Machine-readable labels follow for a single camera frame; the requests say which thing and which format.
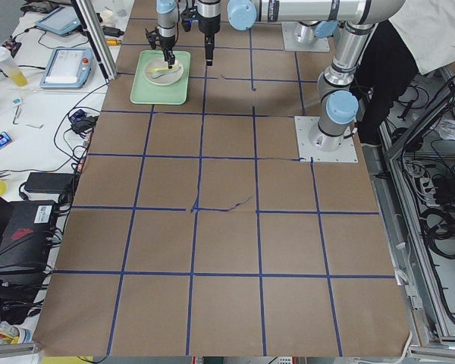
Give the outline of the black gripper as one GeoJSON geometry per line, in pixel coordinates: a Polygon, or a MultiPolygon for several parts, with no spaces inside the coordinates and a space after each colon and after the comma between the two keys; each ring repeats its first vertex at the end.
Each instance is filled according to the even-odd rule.
{"type": "Polygon", "coordinates": [[[221,28],[221,1],[199,0],[196,2],[199,30],[205,35],[206,65],[213,65],[215,34],[221,28]]]}
{"type": "Polygon", "coordinates": [[[168,68],[172,69],[175,66],[175,55],[173,49],[177,41],[177,26],[161,27],[157,26],[159,44],[162,48],[165,61],[168,63],[168,68]]]}

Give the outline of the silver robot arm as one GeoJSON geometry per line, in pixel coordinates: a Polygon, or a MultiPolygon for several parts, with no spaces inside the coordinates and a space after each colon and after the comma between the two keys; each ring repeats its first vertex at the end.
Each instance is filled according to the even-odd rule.
{"type": "Polygon", "coordinates": [[[179,5],[174,0],[158,0],[156,12],[159,44],[168,68],[172,69],[175,63],[173,48],[177,41],[177,25],[180,18],[179,5]]]}
{"type": "Polygon", "coordinates": [[[190,95],[206,143],[221,123],[313,114],[302,144],[333,152],[350,137],[358,105],[350,91],[375,26],[400,1],[195,1],[210,65],[190,95]]]}

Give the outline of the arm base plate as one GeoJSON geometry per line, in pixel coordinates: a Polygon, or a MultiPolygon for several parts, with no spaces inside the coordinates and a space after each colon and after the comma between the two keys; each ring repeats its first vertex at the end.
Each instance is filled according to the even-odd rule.
{"type": "Polygon", "coordinates": [[[282,22],[284,50],[292,52],[329,52],[328,22],[282,22]]]}
{"type": "Polygon", "coordinates": [[[314,163],[357,163],[358,157],[350,126],[340,136],[327,136],[319,130],[319,117],[296,116],[299,160],[314,163]]]}

